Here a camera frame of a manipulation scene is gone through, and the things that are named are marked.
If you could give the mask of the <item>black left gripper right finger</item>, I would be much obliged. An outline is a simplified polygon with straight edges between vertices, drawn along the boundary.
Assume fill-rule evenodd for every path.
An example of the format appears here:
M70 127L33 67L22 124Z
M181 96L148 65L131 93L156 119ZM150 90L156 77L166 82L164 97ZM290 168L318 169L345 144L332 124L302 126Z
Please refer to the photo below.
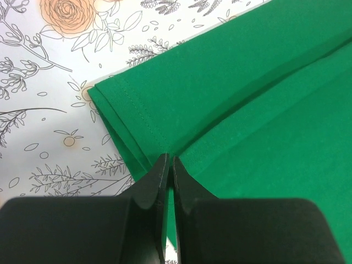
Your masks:
M321 210L305 199L220 199L173 159L179 263L344 263Z

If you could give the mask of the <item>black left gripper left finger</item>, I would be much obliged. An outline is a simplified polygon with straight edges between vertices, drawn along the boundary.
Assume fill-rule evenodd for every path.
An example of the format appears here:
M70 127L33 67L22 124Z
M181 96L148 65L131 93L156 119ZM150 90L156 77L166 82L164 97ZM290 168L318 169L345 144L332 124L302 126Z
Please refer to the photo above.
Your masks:
M24 197L1 207L1 263L164 263L169 155L118 196Z

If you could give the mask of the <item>green t shirt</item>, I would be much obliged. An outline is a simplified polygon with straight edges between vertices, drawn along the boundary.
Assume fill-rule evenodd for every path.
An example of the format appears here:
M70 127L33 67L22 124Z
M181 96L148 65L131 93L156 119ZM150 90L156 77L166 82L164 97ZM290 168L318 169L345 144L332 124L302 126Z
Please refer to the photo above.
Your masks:
M135 180L169 153L219 197L309 199L351 261L351 1L270 1L88 93Z

